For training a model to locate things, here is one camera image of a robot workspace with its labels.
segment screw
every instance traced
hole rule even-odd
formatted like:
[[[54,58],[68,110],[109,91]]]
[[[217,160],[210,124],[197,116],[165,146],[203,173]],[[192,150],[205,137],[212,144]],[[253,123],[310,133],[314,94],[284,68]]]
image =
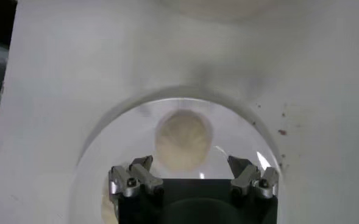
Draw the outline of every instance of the screw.
[[[261,179],[259,182],[259,186],[261,186],[263,188],[267,188],[267,187],[269,187],[269,183],[267,182],[266,179]]]
[[[231,190],[231,194],[232,194],[232,196],[235,197],[235,198],[241,197],[242,191],[241,191],[240,188],[234,187],[234,188]]]
[[[133,177],[129,178],[126,181],[126,186],[128,186],[128,187],[134,187],[134,186],[136,186],[136,184],[137,184],[137,180]]]

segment dark speck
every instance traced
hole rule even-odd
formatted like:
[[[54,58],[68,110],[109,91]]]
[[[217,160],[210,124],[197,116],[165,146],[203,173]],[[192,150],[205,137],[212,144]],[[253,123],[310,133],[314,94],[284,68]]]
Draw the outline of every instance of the dark speck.
[[[281,134],[281,135],[286,135],[287,134],[287,132],[286,132],[286,130],[278,130],[278,132]]]

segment white surface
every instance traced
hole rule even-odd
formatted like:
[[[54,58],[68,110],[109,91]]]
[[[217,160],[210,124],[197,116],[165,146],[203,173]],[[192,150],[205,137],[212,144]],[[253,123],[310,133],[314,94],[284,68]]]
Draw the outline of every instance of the white surface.
[[[191,110],[200,114],[209,121],[213,130],[211,148],[205,161],[189,172],[168,170],[154,150],[158,123],[176,110]],[[134,158],[152,155],[154,162],[151,173],[156,177],[233,179],[227,155],[247,158],[261,169],[258,155],[261,154],[269,165],[281,172],[274,153],[254,126],[220,105],[194,99],[158,100],[142,104],[108,124],[87,148],[72,186],[70,223],[104,223],[101,204],[102,189],[107,185],[107,172],[114,165],[129,165]],[[279,183],[279,220],[286,223],[286,190],[282,177]]]
[[[150,0],[21,1],[0,108],[0,223],[68,223],[93,137],[177,85],[246,111],[286,155],[289,223],[359,223],[359,0],[281,1],[231,24]]]

